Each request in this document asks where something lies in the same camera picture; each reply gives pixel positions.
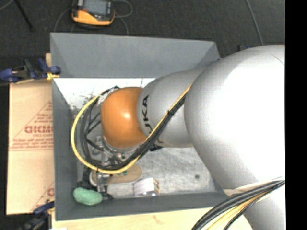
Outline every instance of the small white object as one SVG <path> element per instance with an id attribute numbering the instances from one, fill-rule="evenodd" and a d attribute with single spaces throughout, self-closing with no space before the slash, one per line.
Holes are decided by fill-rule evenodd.
<path id="1" fill-rule="evenodd" d="M 139 180 L 134 184 L 135 196 L 156 196 L 160 195 L 160 185 L 153 177 Z"/>

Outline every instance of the tripod leg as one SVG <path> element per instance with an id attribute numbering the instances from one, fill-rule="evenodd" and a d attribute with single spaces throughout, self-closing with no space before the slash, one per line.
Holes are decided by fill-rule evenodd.
<path id="1" fill-rule="evenodd" d="M 17 4 L 18 8 L 19 8 L 19 11 L 21 12 L 21 14 L 23 15 L 25 21 L 27 22 L 28 26 L 29 26 L 29 29 L 31 32 L 35 32 L 35 28 L 32 26 L 31 22 L 29 21 L 27 15 L 25 14 L 24 12 L 24 9 L 22 8 L 22 6 L 20 5 L 19 1 L 18 0 L 14 0 L 15 3 Z"/>

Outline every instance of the yellow cable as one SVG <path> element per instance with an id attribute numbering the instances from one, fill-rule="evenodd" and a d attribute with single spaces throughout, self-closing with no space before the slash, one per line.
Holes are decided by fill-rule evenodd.
<path id="1" fill-rule="evenodd" d="M 246 206 L 248 206 L 250 203 L 256 201 L 258 198 L 260 198 L 261 196 L 263 196 L 264 194 L 266 194 L 267 192 L 263 192 L 261 194 L 258 194 L 256 196 L 254 196 L 253 198 L 241 203 L 240 205 L 228 210 L 227 212 L 225 212 L 220 218 L 217 219 L 217 221 L 215 221 L 210 227 L 208 227 L 206 230 L 220 230 L 223 229 L 226 224 L 237 214 L 239 214 L 239 212 L 241 212 L 241 210 L 243 210 Z"/>
<path id="2" fill-rule="evenodd" d="M 184 90 L 184 92 L 180 95 L 180 97 L 173 103 L 173 105 L 169 108 L 169 110 L 171 110 L 178 102 L 179 100 L 189 91 L 191 85 L 186 88 Z M 130 163 L 128 163 L 126 166 L 122 167 L 121 169 L 118 170 L 103 170 L 100 169 L 92 164 L 90 164 L 89 162 L 87 162 L 84 158 L 81 157 L 81 155 L 79 154 L 79 152 L 77 151 L 76 148 L 76 144 L 75 144 L 75 130 L 77 127 L 77 123 L 81 117 L 81 115 L 85 112 L 85 110 L 100 96 L 101 94 L 95 96 L 94 98 L 92 98 L 88 103 L 86 103 L 82 109 L 79 111 L 79 113 L 77 114 L 72 127 L 71 127 L 71 147 L 73 150 L 73 153 L 76 155 L 76 157 L 80 160 L 81 163 L 83 163 L 85 166 L 89 167 L 92 170 L 95 171 L 99 171 L 101 173 L 105 173 L 105 174 L 117 174 L 123 171 L 126 171 L 128 168 L 130 168 L 132 165 L 135 164 L 135 162 L 139 159 L 140 156 L 136 157 L 134 160 L 132 160 Z M 163 119 L 166 117 L 167 112 L 165 113 L 165 115 L 162 117 L 162 119 L 158 122 L 158 124 L 154 127 L 154 129 L 151 131 L 150 135 L 147 137 L 146 141 L 151 137 L 151 135 L 158 129 L 159 125 L 162 123 Z"/>

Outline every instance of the wire bundle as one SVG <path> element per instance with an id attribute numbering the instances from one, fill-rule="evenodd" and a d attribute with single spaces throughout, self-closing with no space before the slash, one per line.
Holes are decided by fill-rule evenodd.
<path id="1" fill-rule="evenodd" d="M 206 230 L 217 230 L 222 229 L 221 225 L 223 224 L 226 224 L 223 229 L 227 230 L 234 223 L 234 221 L 244 213 L 246 209 L 248 209 L 262 197 L 283 185 L 285 185 L 285 181 L 272 181 L 263 186 L 236 195 L 216 205 L 214 208 L 208 211 L 198 220 L 192 230 L 200 230 L 204 227 L 207 227 L 204 228 Z M 208 227 L 209 223 L 215 219 L 217 220 Z"/>
<path id="2" fill-rule="evenodd" d="M 141 144 L 131 156 L 129 156 L 125 161 L 118 159 L 116 161 L 117 162 L 116 164 L 111 164 L 111 165 L 108 165 L 108 166 L 102 166 L 102 165 L 100 165 L 99 161 L 93 161 L 93 159 L 91 159 L 90 154 L 87 151 L 88 147 L 87 147 L 87 144 L 86 144 L 87 142 L 89 142 L 91 146 L 99 149 L 98 146 L 96 146 L 92 141 L 90 141 L 87 138 L 87 135 L 89 134 L 89 132 L 92 129 L 94 129 L 100 123 L 100 121 L 97 121 L 94 124 L 94 121 L 93 121 L 98 117 L 99 113 L 93 119 L 90 119 L 89 126 L 84 130 L 85 120 L 87 119 L 88 116 L 90 116 L 91 109 L 97 103 L 98 98 L 100 96 L 110 92 L 114 88 L 111 88 L 111 89 L 104 91 L 103 93 L 101 93 L 100 95 L 92 98 L 88 103 L 86 103 L 83 106 L 83 108 L 79 111 L 79 113 L 77 114 L 77 116 L 76 116 L 76 118 L 75 118 L 75 120 L 72 124 L 72 128 L 71 128 L 71 147 L 72 147 L 72 150 L 73 150 L 74 154 L 76 155 L 76 157 L 85 166 L 87 166 L 87 167 L 89 167 L 89 168 L 91 168 L 95 171 L 98 171 L 98 172 L 101 172 L 101 173 L 107 173 L 107 174 L 116 174 L 116 173 L 120 173 L 120 172 L 127 170 L 139 158 L 144 156 L 152 148 L 152 146 L 155 144 L 155 142 L 159 138 L 160 134 L 162 133 L 163 129 L 166 127 L 166 125 L 169 122 L 169 120 L 171 119 L 171 117 L 184 104 L 184 101 L 185 101 L 186 95 L 187 95 L 187 93 L 190 89 L 190 86 L 188 88 L 186 88 L 185 91 L 181 94 L 181 96 L 174 102 L 174 104 L 169 108 L 169 110 L 166 112 L 166 114 L 162 117 L 162 119 L 154 127 L 154 129 L 152 130 L 150 135 L 147 137 L 146 141 L 143 144 Z M 83 120 L 81 121 L 81 126 L 82 126 L 83 130 L 81 131 L 80 139 L 81 139 L 81 144 L 82 144 L 81 147 L 84 150 L 83 153 L 84 153 L 85 159 L 79 154 L 79 152 L 77 151 L 77 148 L 76 148 L 76 144 L 75 144 L 75 130 L 76 130 L 77 124 L 78 124 L 78 122 L 79 122 L 79 120 L 80 120 L 80 118 L 83 114 L 84 114 Z"/>

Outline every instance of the black cable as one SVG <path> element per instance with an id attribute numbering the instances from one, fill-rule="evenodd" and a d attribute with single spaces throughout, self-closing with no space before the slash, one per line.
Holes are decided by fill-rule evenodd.
<path id="1" fill-rule="evenodd" d="M 227 230 L 230 228 L 230 226 L 240 217 L 243 215 L 244 211 L 247 210 L 249 207 L 251 207 L 252 205 L 254 205 L 260 198 L 262 198 L 263 196 L 259 197 L 257 200 L 251 202 L 250 204 L 248 204 L 247 206 L 245 206 L 242 210 L 240 210 L 240 212 L 238 214 L 236 214 L 228 223 L 227 225 L 224 227 L 223 230 Z"/>
<path id="2" fill-rule="evenodd" d="M 108 93 L 111 89 L 106 90 L 105 92 L 103 92 L 101 95 L 104 95 L 106 93 Z M 155 144 L 155 142 L 157 141 L 157 139 L 159 138 L 159 136 L 161 135 L 162 131 L 164 130 L 164 128 L 166 127 L 167 123 L 169 122 L 169 120 L 171 119 L 171 117 L 174 115 L 174 113 L 184 104 L 185 98 L 186 98 L 187 94 L 183 95 L 181 97 L 181 99 L 177 102 L 177 104 L 175 106 L 173 106 L 173 108 L 171 110 L 169 110 L 167 112 L 167 115 L 164 117 L 164 119 L 162 120 L 162 122 L 160 123 L 159 127 L 153 132 L 151 133 L 151 137 L 149 139 L 147 139 L 143 144 L 141 144 L 136 150 L 135 152 L 130 155 L 125 161 L 122 160 L 117 160 L 117 164 L 113 164 L 112 166 L 108 165 L 108 166 L 102 166 L 102 165 L 97 165 L 97 167 L 99 169 L 103 169 L 103 170 L 118 170 L 121 169 L 122 167 L 128 165 L 132 160 L 136 159 L 138 156 L 141 158 L 142 156 L 144 156 Z M 83 119 L 86 120 L 88 113 L 91 109 L 93 109 L 93 107 L 96 105 L 96 103 L 98 102 L 98 99 L 96 101 L 94 101 L 89 107 L 88 109 L 85 111 Z M 88 150 L 88 146 L 87 143 L 89 143 L 91 146 L 93 146 L 94 148 L 97 148 L 99 150 L 101 150 L 101 148 L 99 146 L 97 146 L 94 142 L 92 142 L 90 139 L 88 139 L 87 135 L 89 134 L 89 130 L 90 130 L 90 126 L 88 126 L 86 128 L 86 130 L 84 131 L 85 125 L 84 123 L 82 123 L 81 125 L 81 138 L 82 144 L 83 144 L 83 149 Z M 112 151 L 107 144 L 105 143 L 104 139 L 102 139 L 103 142 L 103 146 L 105 149 L 108 149 L 108 151 L 114 153 L 114 151 Z"/>
<path id="3" fill-rule="evenodd" d="M 216 205 L 214 208 L 209 210 L 206 214 L 204 214 L 198 222 L 194 225 L 192 230 L 200 230 L 202 229 L 206 224 L 208 224 L 211 220 L 216 218 L 217 216 L 221 215 L 222 213 L 228 211 L 229 209 L 240 205 L 244 202 L 246 202 L 249 199 L 252 199 L 253 197 L 264 193 L 264 192 L 272 192 L 273 190 L 283 186 L 285 184 L 285 181 L 273 181 L 270 183 L 267 183 L 263 186 L 257 187 L 255 189 L 249 190 L 247 192 L 241 193 L 239 195 L 236 195 L 218 205 Z"/>

